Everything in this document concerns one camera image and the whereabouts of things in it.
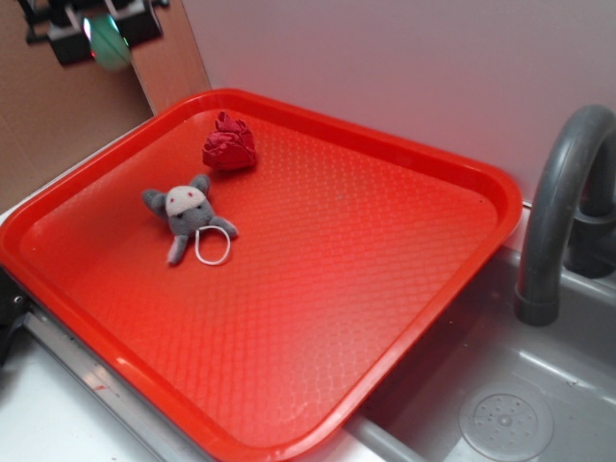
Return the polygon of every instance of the faucet spout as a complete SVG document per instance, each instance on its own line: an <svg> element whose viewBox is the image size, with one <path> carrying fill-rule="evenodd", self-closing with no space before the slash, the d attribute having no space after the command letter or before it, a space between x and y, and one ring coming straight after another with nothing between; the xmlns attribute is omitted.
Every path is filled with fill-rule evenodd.
<svg viewBox="0 0 616 462"><path fill-rule="evenodd" d="M521 321L547 325L556 320L560 274L574 218L600 221L602 236L613 229L615 182L616 115L604 106L585 106L569 118L556 139L533 200L515 289L515 311ZM587 268L600 264L586 258L584 251L570 249L572 267L582 261Z"/></svg>

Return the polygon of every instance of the toy arm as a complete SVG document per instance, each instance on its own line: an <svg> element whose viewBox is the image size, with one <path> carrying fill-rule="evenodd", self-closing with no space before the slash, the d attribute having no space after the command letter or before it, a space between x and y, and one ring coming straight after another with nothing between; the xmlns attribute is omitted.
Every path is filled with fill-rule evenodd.
<svg viewBox="0 0 616 462"><path fill-rule="evenodd" d="M167 263L170 265L177 265L182 260L182 256L186 250L186 244L189 241L188 236L175 236L173 238L173 244L169 249L169 254L167 255Z"/></svg>
<svg viewBox="0 0 616 462"><path fill-rule="evenodd" d="M231 223L230 221L227 221L224 218L213 217L210 220L209 224L214 225L214 226L219 226L222 229L224 229L229 235L229 238L231 239L238 237L238 229L233 225L233 223Z"/></svg>
<svg viewBox="0 0 616 462"><path fill-rule="evenodd" d="M146 190L141 194L143 203L150 209L157 217L167 220L167 211L165 210L165 199L167 195L156 190Z"/></svg>

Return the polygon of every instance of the white wall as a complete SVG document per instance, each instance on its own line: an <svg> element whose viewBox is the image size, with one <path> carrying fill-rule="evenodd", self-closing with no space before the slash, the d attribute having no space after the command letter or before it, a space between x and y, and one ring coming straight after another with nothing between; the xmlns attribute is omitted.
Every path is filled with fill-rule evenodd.
<svg viewBox="0 0 616 462"><path fill-rule="evenodd" d="M497 165L531 199L579 106L616 109L614 0L184 0L214 88Z"/></svg>

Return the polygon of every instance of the tray rim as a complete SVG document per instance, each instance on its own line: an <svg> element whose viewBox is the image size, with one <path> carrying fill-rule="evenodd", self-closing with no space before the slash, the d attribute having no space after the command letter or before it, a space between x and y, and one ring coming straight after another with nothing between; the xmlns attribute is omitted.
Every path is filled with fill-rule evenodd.
<svg viewBox="0 0 616 462"><path fill-rule="evenodd" d="M352 411L363 401L368 393L380 382L400 357L410 349L421 337L421 334L440 316L453 298L462 290L473 275L497 251L509 234L515 229L521 212L522 197L517 185L504 172L496 167L480 161L464 158L450 152L427 146L415 141L409 141L388 135L360 125L352 124L327 115L307 111L299 107L275 101L243 90L209 90L185 98L174 106L145 122L122 139L102 149L90 159L69 171L56 182L43 191L35 194L29 200L17 207L0 226L0 265L27 289L34 298L39 299L43 306L56 315L66 327L78 334L78 337L89 347L94 344L106 345L104 358L123 358L127 351L121 347L107 345L109 339L101 336L100 329L92 319L86 319L74 310L69 309L70 300L60 293L59 289L49 292L48 283L44 274L28 262L18 258L11 248L18 248L21 233L33 223L42 218L54 204L60 204L88 186L92 181L102 177L105 173L121 164L132 156L133 151L139 151L143 146L142 139L159 138L187 118L203 111L228 107L232 110L233 104L249 104L250 111L245 108L241 112L258 116L272 123L282 124L286 128L298 130L306 135L314 136L324 141L333 141L337 144L341 135L346 137L342 145L358 151L370 150L366 153L375 158L383 159L377 153L382 147L394 149L399 156L396 165L409 167L421 173L433 176L447 183L452 183L466 189L475 191L488 198L498 213L498 222L490 235L477 247L469 259L458 268L453 277L443 286L437 295L428 302L414 321L402 331L390 348L374 363L368 372L358 381L338 403L338 405L315 428L300 438L274 448L250 448L242 444L233 445L222 441L217 434L221 431L216 423L210 422L211 427L206 431L201 420L193 416L178 415L176 400L181 399L172 388L160 387L140 371L148 371L149 367L139 358L132 358L132 366L136 369L122 367L118 362L111 362L117 373L127 379L140 393L146 395L148 400L159 408L172 421L178 424L201 447L213 456L232 460L285 460L297 456L322 440L325 440L332 431L340 427L350 417ZM417 158L422 158L422 168L417 168ZM455 166L457 174L443 166ZM82 181L84 172L88 173L88 181Z"/></svg>

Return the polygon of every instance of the black clip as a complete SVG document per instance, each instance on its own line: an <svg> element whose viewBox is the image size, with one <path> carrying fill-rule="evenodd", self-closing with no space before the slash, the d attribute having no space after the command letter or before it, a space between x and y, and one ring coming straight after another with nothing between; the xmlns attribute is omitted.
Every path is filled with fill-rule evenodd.
<svg viewBox="0 0 616 462"><path fill-rule="evenodd" d="M26 293L0 269L0 367L9 355L15 334L26 320L28 301Z"/></svg>

